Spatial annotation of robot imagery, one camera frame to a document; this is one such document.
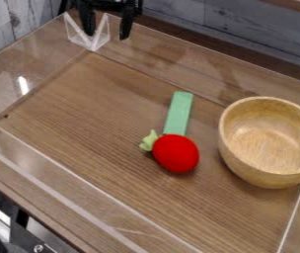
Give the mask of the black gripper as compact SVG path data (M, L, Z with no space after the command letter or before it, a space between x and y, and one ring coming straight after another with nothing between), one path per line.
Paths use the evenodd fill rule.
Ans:
M120 40L125 40L130 35L134 21L134 12L140 15L144 11L144 0L73 0L78 8L78 16L82 31L92 37L96 31L96 16L93 10L122 11L120 23Z

